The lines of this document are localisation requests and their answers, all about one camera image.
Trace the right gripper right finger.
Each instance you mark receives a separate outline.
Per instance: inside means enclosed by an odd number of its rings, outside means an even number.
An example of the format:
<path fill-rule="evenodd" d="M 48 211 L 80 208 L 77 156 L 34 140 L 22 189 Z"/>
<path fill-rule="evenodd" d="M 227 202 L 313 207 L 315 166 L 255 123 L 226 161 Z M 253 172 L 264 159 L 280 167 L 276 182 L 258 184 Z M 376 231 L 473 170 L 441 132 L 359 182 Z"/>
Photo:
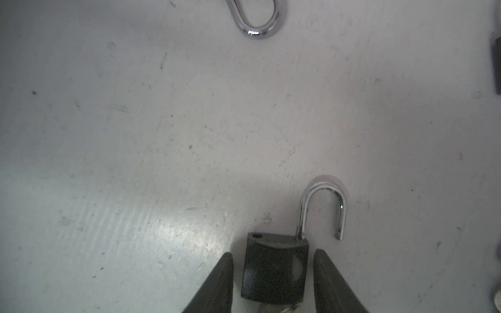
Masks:
<path fill-rule="evenodd" d="M 368 313 L 325 250 L 314 253 L 313 276 L 317 312 Z"/>

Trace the silver key set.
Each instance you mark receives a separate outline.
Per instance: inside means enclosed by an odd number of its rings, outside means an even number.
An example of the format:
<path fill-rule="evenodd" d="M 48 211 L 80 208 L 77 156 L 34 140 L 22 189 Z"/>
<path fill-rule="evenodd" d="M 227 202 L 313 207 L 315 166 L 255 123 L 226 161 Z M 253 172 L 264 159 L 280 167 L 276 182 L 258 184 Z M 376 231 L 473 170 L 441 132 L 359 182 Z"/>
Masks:
<path fill-rule="evenodd" d="M 498 245 L 496 255 L 498 260 L 501 259 L 501 246 Z M 497 309 L 497 312 L 501 312 L 501 287 L 500 283 L 497 284 L 497 287 L 494 289 L 493 292 L 493 305 Z"/>

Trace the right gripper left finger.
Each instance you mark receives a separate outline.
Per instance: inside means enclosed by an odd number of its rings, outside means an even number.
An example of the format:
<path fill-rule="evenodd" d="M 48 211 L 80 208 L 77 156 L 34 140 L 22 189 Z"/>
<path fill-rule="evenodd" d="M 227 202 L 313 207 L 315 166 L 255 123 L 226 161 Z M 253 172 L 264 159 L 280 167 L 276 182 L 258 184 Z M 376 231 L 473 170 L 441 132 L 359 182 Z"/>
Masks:
<path fill-rule="evenodd" d="M 233 301 L 234 263 L 232 254 L 222 255 L 183 313 L 230 313 Z"/>

